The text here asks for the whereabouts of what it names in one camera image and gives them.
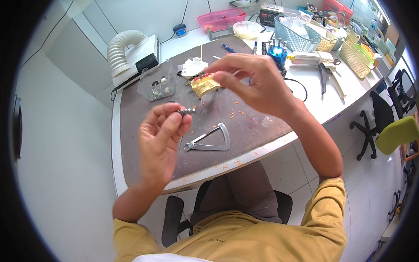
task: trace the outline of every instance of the black office chair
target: black office chair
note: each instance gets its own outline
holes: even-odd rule
[[[201,202],[211,184],[212,180],[204,182],[197,194],[195,200],[194,212],[199,210]],[[292,210],[292,198],[284,193],[274,190],[278,201],[278,217],[283,224],[287,224]],[[170,246],[178,240],[178,234],[189,228],[189,236],[192,236],[192,225],[189,220],[181,222],[184,202],[181,198],[169,196],[166,202],[166,210],[164,214],[163,231],[161,234],[161,242],[165,247]]]
[[[403,89],[403,82],[402,82],[403,74],[407,75],[407,77],[410,80],[410,83],[412,84],[412,88],[414,90],[413,97],[409,97]],[[396,109],[396,112],[397,112],[397,117],[399,119],[402,119],[403,114],[407,113],[416,105],[417,92],[413,85],[412,79],[410,78],[409,74],[406,72],[406,69],[402,69],[397,72],[396,77],[394,78],[394,81],[392,82],[392,84],[393,85],[387,89],[388,94],[390,95],[391,100],[393,101],[394,108]]]
[[[377,158],[377,152],[375,150],[375,144],[372,137],[377,133],[380,134],[386,126],[394,122],[394,115],[393,111],[391,110],[391,106],[374,91],[370,92],[370,97],[372,98],[372,104],[374,107],[375,128],[370,128],[370,124],[368,122],[367,115],[365,114],[364,110],[361,111],[360,116],[364,117],[365,127],[363,127],[355,121],[353,121],[349,125],[351,129],[356,127],[365,135],[365,141],[364,145],[362,146],[362,151],[357,156],[358,161],[361,161],[361,158],[364,155],[365,150],[367,149],[368,143],[370,143],[372,149],[371,158]]]

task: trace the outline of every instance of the white flexible hose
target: white flexible hose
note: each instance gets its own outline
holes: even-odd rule
[[[147,40],[148,37],[138,30],[128,30],[114,36],[108,46],[106,56],[111,66],[112,78],[119,76],[130,69],[125,56],[125,47],[132,44],[134,47]]]

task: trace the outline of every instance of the pink plastic tray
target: pink plastic tray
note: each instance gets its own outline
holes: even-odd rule
[[[240,9],[227,9],[218,12],[213,12],[205,15],[198,16],[198,23],[202,29],[207,32],[207,28],[211,32],[227,29],[227,23],[233,26],[237,22],[244,21],[246,13]]]

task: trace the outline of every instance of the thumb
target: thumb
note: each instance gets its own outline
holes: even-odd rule
[[[243,100],[251,97],[252,88],[241,83],[237,77],[226,71],[218,71],[214,73],[213,79],[220,83],[222,87],[226,87],[236,93]]]
[[[176,134],[181,122],[182,116],[177,113],[170,114],[166,120],[164,120],[160,127],[160,131],[155,136],[159,148],[166,148],[169,139]]]

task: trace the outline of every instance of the blue woven basket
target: blue woven basket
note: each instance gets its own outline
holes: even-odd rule
[[[309,26],[304,25],[308,33],[308,39],[304,38],[283,25],[279,21],[281,16],[284,15],[280,14],[275,17],[275,38],[281,38],[282,41],[287,41],[287,47],[292,51],[312,52],[317,50],[318,44],[322,40],[319,33]]]

